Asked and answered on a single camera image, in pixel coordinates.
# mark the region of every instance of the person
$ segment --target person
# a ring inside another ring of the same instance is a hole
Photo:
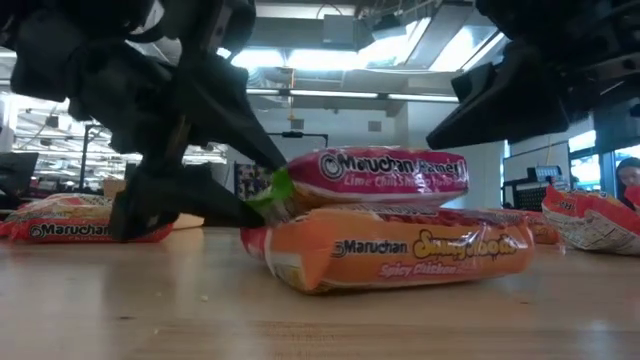
[[[629,186],[640,186],[640,159],[630,157],[622,160],[616,169],[616,189],[618,200],[622,201],[631,210],[636,210],[633,203],[624,196]]]

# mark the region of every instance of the pink ramen package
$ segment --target pink ramen package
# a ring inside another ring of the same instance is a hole
[[[312,209],[357,202],[440,206],[467,192],[464,157],[396,147],[330,148],[298,157],[273,174],[249,203],[267,222]]]

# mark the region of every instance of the wooden table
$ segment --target wooden table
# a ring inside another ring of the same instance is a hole
[[[312,297],[234,230],[2,248],[0,359],[640,359],[640,259],[548,247],[522,275]]]

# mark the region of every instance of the desk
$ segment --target desk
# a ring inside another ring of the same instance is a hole
[[[640,259],[538,250],[525,274],[312,297],[235,230],[0,249],[3,360],[640,359]]]

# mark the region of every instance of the ceiling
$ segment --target ceiling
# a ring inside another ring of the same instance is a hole
[[[234,64],[250,72],[248,88],[288,88],[293,74],[296,89],[453,96],[451,79],[462,70],[494,61],[508,41],[471,1],[334,0],[329,5],[320,0],[258,0],[256,7],[253,35],[244,53],[234,59]],[[351,50],[337,51],[323,41],[327,31],[323,18],[330,19],[329,15],[338,11],[357,19]],[[370,29],[385,14],[396,14],[406,35],[373,41]],[[162,8],[156,5],[147,26],[161,17]],[[180,44],[175,41],[132,45],[163,61],[176,63],[180,57]],[[277,63],[268,64],[269,56]],[[15,61],[14,53],[0,49],[0,86],[5,90]],[[282,66],[295,70],[283,70]],[[55,174],[77,181],[84,124],[66,115],[67,104],[5,96],[19,104],[13,106],[19,114],[16,148],[41,153],[38,175]],[[336,97],[295,97],[292,103],[289,97],[278,96],[251,96],[250,100],[256,110],[286,108],[293,103],[295,108],[381,110],[388,116],[395,116],[403,105],[401,101]],[[57,128],[45,126],[50,112],[59,116]],[[121,178],[125,162],[138,160],[136,155],[114,153],[108,147],[110,133],[106,129],[96,127],[89,136],[90,181]],[[207,150],[191,148],[186,160],[224,161],[225,151],[224,146],[213,144]]]

